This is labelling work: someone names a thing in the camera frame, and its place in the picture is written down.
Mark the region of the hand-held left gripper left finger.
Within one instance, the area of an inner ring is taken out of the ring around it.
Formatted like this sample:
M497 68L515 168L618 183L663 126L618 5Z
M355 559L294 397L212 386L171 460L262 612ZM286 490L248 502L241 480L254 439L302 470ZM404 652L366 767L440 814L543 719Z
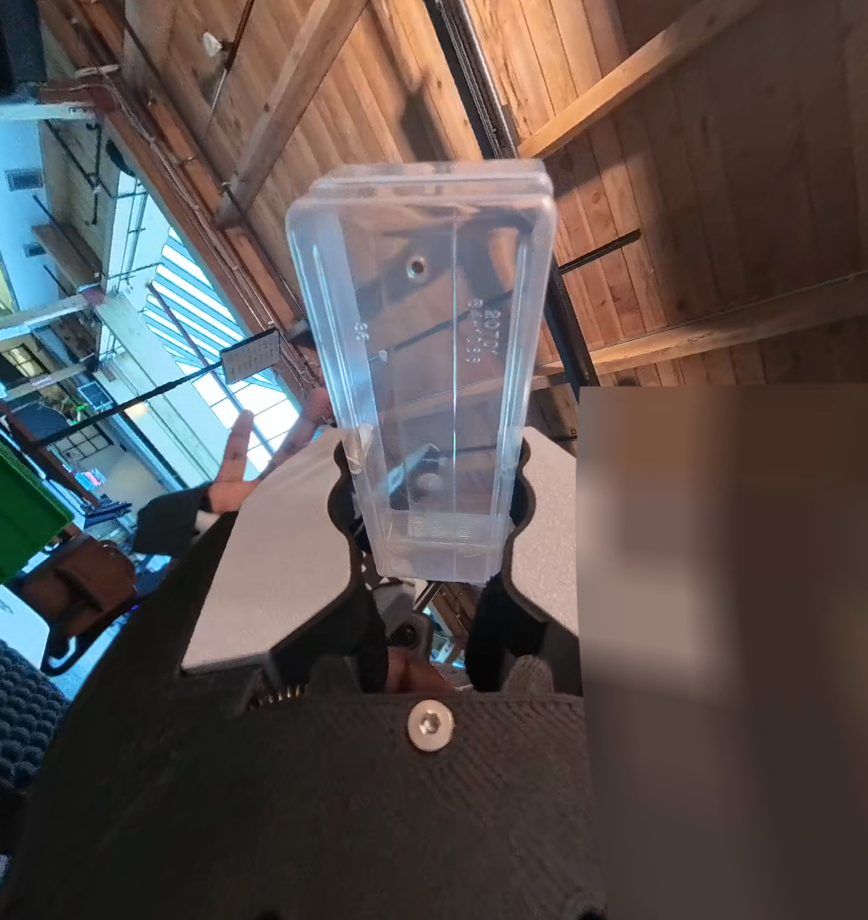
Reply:
M244 501L183 671L254 665L286 689L307 684L319 659L336 657L362 690L383 690L385 633L364 579L355 522L339 432L325 431Z

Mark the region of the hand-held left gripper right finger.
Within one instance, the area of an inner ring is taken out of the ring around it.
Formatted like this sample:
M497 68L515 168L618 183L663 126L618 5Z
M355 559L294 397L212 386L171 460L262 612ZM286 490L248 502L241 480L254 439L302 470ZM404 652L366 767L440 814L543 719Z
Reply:
M466 644L475 691L509 689L534 659L548 692L578 691L576 456L535 428L523 434L510 530L481 590Z

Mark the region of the clear plastic cabinet drawer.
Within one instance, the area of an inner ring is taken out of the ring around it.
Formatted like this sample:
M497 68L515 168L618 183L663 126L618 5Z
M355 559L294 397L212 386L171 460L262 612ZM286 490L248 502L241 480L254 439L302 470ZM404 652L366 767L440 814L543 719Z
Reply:
M556 228L531 159L339 167L288 209L384 576L484 584L501 567Z

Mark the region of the green plastic bin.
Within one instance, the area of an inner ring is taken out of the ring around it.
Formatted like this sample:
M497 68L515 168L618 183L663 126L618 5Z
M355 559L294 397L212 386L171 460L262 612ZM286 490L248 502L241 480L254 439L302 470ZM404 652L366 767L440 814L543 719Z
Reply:
M0 440L0 585L71 523L71 510Z

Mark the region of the person's right forearm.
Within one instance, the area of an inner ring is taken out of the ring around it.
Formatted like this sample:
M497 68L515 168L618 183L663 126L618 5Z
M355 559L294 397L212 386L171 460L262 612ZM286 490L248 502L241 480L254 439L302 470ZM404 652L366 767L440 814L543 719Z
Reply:
M177 559L218 519L211 509L210 485L172 492L150 501L138 513L133 551Z

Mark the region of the person's right hand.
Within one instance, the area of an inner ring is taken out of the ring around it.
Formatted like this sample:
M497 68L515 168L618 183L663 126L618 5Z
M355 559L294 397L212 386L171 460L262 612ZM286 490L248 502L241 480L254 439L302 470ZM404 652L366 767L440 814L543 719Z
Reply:
M300 416L279 449L271 456L267 467L255 479L247 480L247 450L255 426L255 414L244 409L231 429L218 475L203 494L201 511L214 514L238 512L258 485L279 466L305 449L317 431L331 422L332 418L332 402L327 389L313 389L305 399Z

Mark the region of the person's left hand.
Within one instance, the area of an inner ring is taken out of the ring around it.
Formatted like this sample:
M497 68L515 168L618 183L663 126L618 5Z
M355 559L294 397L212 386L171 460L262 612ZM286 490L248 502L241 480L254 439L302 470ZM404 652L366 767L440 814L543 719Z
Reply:
M385 692L388 694L442 696L455 687L420 653L388 647Z

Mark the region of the brown leather pouch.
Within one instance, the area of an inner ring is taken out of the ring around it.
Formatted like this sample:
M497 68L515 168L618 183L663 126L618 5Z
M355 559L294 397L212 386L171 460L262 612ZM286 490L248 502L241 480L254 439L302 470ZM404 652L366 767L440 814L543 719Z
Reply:
M133 607L137 570L113 542L83 535L56 548L12 591L48 624L40 668L58 677Z

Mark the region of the hanging printed sign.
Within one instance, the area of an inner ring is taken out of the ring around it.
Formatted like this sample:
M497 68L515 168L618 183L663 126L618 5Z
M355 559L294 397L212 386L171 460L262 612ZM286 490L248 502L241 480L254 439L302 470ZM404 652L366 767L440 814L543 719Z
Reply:
M228 385L234 385L273 368L282 357L281 335L268 328L220 352L220 364Z

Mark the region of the thin black pole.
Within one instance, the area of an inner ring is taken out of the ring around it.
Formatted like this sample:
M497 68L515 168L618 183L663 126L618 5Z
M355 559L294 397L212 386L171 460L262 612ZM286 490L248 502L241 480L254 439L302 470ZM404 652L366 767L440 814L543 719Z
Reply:
M221 370L222 367L223 367L222 359L218 359L216 362L208 363L190 374L186 374L180 378L177 378L165 384L159 385L153 388L152 390L146 393L140 394L128 401L114 404L112 407L107 408L106 410L94 416L91 416L90 418L83 420L82 422L79 422L75 425L71 425L65 430L57 431L40 440L28 439L25 442L23 449L27 454L32 454L39 450L44 450L47 447L55 443L58 443L59 441L65 438L68 438L74 434L81 433L85 431L87 428L90 428L93 425L97 425L104 420L109 420L115 416L124 415L129 408L135 408L136 406L142 403L150 401L154 397L165 396L166 394L175 390L179 386L182 386L185 384L191 384L202 376L209 375L214 371Z

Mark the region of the dark blue textured fabric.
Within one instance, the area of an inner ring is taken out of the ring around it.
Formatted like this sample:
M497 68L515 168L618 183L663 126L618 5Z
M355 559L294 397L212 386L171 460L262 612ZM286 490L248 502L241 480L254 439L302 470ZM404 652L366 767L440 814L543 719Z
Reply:
M69 700L0 639L0 785L18 795L34 783Z

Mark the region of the skylight window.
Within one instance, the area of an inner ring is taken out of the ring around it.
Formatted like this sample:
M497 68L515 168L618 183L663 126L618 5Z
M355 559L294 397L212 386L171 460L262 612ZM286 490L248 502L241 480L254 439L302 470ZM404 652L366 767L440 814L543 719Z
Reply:
M104 263L105 329L121 354L108 385L117 402L143 399L129 420L177 468L183 484L217 472L240 412L255 425L244 477L258 476L289 434L301 404L273 369L225 383L222 367L202 374L222 351L251 336L224 305L141 181L116 172L106 179L111 239Z

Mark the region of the black box speaker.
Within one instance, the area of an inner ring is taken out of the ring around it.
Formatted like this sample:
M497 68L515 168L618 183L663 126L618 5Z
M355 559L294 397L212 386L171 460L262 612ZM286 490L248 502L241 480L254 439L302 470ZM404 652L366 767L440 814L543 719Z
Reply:
M21 96L46 77L36 1L0 1L0 98Z

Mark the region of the black ceiling track rail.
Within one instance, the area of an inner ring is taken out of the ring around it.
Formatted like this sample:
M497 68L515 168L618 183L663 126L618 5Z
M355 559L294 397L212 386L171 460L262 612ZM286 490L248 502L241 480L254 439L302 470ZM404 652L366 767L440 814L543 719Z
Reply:
M519 158L515 137L466 2L426 1L424 5L481 155L486 160ZM600 380L555 257L551 258L550 266L543 313L563 365L566 384L579 401L581 390L599 386Z

